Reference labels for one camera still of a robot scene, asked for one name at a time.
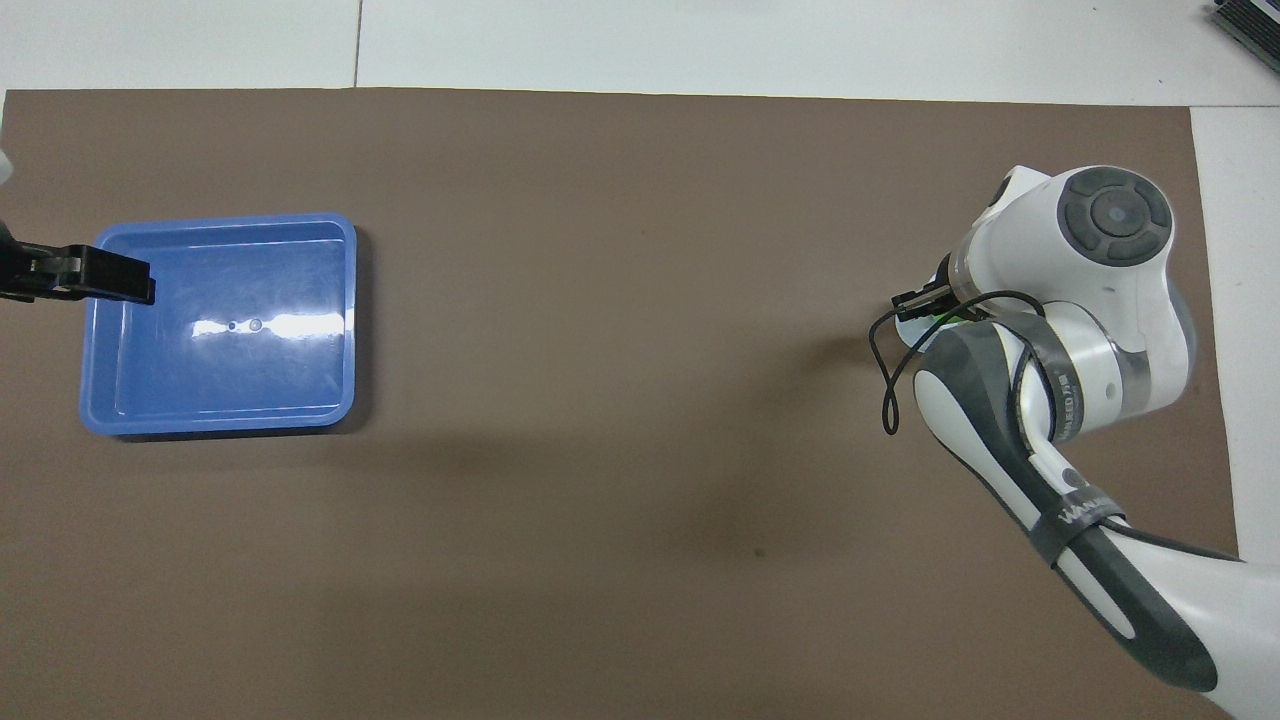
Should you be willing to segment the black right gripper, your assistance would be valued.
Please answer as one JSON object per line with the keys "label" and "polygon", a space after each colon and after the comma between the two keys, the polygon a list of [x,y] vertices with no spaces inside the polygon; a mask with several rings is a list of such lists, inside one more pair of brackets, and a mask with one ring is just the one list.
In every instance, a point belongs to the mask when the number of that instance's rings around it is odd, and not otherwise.
{"label": "black right gripper", "polygon": [[933,277],[933,284],[893,296],[893,318],[911,322],[920,318],[942,316],[954,309],[956,291],[952,283],[954,258],[946,254]]}

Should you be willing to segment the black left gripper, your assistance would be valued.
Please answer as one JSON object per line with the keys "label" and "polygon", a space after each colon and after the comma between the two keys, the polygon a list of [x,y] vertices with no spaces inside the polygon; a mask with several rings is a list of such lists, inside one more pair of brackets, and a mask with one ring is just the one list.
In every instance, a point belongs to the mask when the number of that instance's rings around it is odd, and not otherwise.
{"label": "black left gripper", "polygon": [[[35,266],[40,263],[40,272]],[[51,284],[44,278],[50,275]],[[150,264],[90,245],[69,245],[49,255],[0,232],[0,299],[81,301],[100,299],[152,305],[156,281]]]}

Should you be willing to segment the blue plastic tray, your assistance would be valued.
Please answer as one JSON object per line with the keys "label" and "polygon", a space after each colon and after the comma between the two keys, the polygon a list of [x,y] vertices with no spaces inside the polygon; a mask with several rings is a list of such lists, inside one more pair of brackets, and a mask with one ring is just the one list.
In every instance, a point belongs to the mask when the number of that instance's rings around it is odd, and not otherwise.
{"label": "blue plastic tray", "polygon": [[101,436],[311,430],[355,402],[358,234],[335,213],[124,223],[150,305],[86,305],[79,419]]}

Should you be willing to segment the brown table mat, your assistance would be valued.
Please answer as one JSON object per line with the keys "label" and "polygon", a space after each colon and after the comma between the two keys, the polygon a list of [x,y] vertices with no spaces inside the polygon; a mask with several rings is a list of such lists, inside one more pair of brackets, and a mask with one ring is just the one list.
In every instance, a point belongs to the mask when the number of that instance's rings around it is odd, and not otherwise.
{"label": "brown table mat", "polygon": [[407,88],[10,91],[0,218],[334,211],[358,379],[310,436],[119,441],[84,305],[0,301],[0,720],[1225,720],[1105,633],[868,325],[1010,167],[1170,197],[1171,407],[1065,454],[1234,552],[1185,108]]}

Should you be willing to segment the grey ribbed device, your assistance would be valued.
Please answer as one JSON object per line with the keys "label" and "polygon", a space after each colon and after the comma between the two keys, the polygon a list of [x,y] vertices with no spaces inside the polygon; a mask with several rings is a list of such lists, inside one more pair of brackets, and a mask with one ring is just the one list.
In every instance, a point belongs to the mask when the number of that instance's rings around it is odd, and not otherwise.
{"label": "grey ribbed device", "polygon": [[1212,0],[1210,22],[1280,76],[1280,0]]}

